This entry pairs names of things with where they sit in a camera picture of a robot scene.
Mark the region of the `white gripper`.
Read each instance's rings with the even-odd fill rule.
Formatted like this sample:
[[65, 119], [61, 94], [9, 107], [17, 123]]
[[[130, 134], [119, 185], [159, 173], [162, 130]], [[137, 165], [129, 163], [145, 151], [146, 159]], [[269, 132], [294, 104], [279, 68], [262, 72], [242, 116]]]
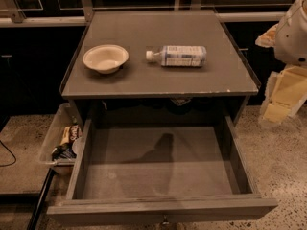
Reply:
[[259, 35], [255, 44], [274, 47], [275, 57], [287, 65], [271, 72], [260, 107], [262, 127], [276, 127], [292, 118], [307, 100], [307, 0], [295, 0], [278, 25]]

